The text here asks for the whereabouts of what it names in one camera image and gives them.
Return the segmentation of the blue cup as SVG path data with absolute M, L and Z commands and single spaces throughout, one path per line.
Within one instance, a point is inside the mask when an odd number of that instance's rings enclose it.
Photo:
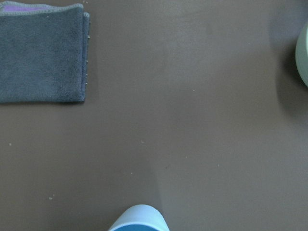
M 109 231 L 170 231 L 162 214 L 150 205 L 128 208 Z

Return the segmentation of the grey folded cloth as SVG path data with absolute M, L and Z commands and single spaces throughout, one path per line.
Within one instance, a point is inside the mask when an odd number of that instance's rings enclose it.
M 0 4 L 0 101 L 82 102 L 90 15 L 68 6 Z

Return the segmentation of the mint green bowl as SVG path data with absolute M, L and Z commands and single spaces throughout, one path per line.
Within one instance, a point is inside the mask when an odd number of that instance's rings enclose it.
M 304 84 L 308 86 L 308 23 L 303 26 L 295 48 L 295 62 L 298 73 Z

